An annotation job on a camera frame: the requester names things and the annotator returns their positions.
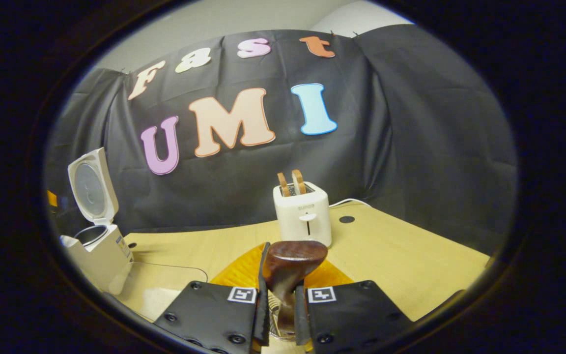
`peach letter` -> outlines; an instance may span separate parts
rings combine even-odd
[[[142,94],[146,89],[145,84],[151,83],[152,79],[154,78],[154,75],[157,73],[157,70],[159,70],[164,66],[165,66],[165,61],[162,61],[140,72],[139,75],[137,75],[137,82],[135,83],[135,88],[132,90],[130,96],[128,96],[128,99],[129,100],[133,99],[139,96],[140,94]]]
[[[210,48],[200,48],[184,56],[180,64],[176,67],[176,72],[183,72],[191,69],[192,67],[199,67],[205,65],[211,60],[209,56],[211,53]]]
[[[275,135],[268,128],[268,122],[265,119],[263,96],[265,96],[265,89],[262,88],[245,89],[239,92],[230,113],[213,97],[193,101],[189,105],[189,110],[196,114],[196,126],[198,127],[196,156],[205,157],[220,152],[220,144],[213,141],[213,130],[229,148],[235,146],[240,125],[243,125],[244,131],[240,143],[244,146],[273,141]]]

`blue letter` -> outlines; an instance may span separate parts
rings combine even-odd
[[[305,125],[301,132],[305,135],[326,134],[336,130],[338,124],[329,118],[324,107],[321,84],[302,84],[292,87],[292,94],[301,99],[301,107],[305,114]]]

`black backdrop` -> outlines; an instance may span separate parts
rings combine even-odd
[[[327,40],[334,58],[299,38]],[[272,51],[239,58],[238,43],[267,38]],[[211,61],[175,73],[185,54],[211,48]],[[128,99],[140,71],[164,60],[146,90]],[[305,135],[295,85],[321,83],[335,131]],[[197,157],[189,104],[214,97],[231,111],[239,92],[263,88],[271,143]],[[140,134],[176,115],[179,163],[156,175]],[[238,139],[243,132],[240,129]],[[155,135],[160,159],[166,134]],[[494,94],[468,63],[415,25],[355,38],[311,31],[229,34],[177,49],[122,74],[96,69],[72,92],[46,147],[46,188],[70,202],[57,211],[59,233],[85,224],[76,211],[67,164],[104,146],[119,199],[122,233],[231,227],[275,220],[276,173],[298,168],[330,202],[356,198],[390,215],[492,255],[503,244],[516,201],[517,159],[509,124]]]

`white wall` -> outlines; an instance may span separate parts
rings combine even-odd
[[[368,1],[200,0],[170,11],[132,34],[103,56],[96,67],[136,71],[176,49],[225,34],[295,29],[333,30],[354,36],[352,31],[362,33],[370,27],[403,21]]]

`table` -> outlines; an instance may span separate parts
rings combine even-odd
[[[355,220],[340,222],[343,216]],[[469,287],[489,260],[483,253],[362,203],[335,206],[330,217],[333,243],[327,259],[355,282],[375,281],[412,321]],[[139,312],[144,289],[179,291],[191,280],[211,280],[253,247],[277,240],[281,239],[276,220],[188,233],[130,233],[126,241],[137,243],[132,251],[135,262],[141,264],[133,268],[117,298]],[[197,267],[207,277],[197,269],[168,266]],[[171,302],[175,294],[166,293],[166,301]],[[263,348],[264,354],[304,352],[293,343],[272,342]]]

